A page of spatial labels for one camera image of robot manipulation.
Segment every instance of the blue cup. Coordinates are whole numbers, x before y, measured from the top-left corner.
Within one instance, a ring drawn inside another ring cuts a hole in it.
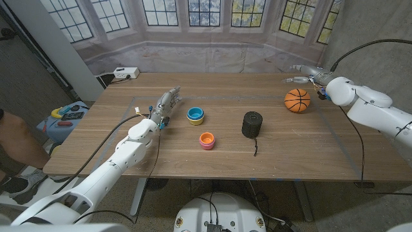
[[[199,120],[204,115],[203,110],[199,107],[192,107],[187,111],[187,117],[191,120]]]

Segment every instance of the black cylinder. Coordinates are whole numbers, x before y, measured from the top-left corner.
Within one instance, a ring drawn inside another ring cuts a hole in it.
[[[258,112],[247,112],[243,118],[242,134],[250,139],[256,138],[259,135],[262,122],[262,115]]]

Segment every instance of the yellow cup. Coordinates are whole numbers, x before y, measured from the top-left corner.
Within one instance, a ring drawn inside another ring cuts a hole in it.
[[[203,119],[205,118],[205,116],[203,116],[201,119],[198,120],[192,120],[190,119],[187,115],[186,115],[187,119],[189,120],[189,122],[193,125],[193,126],[198,126],[203,122]]]

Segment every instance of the table leg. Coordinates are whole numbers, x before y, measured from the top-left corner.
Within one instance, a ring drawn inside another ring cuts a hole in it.
[[[137,182],[135,197],[131,204],[130,215],[136,217],[139,214],[140,206],[142,205],[142,199],[145,193],[147,178],[139,178]]]
[[[307,222],[313,222],[314,216],[312,215],[312,209],[310,208],[308,193],[306,192],[304,182],[295,181],[294,184],[295,184],[295,190],[297,193],[297,197],[301,203],[304,219]]]

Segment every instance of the stacked cups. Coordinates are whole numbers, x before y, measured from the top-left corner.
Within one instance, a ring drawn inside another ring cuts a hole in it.
[[[203,122],[205,114],[199,107],[193,107],[187,111],[187,118],[192,125],[200,125]]]
[[[214,145],[214,136],[209,132],[202,133],[202,135],[200,135],[199,142],[203,149],[210,150]]]

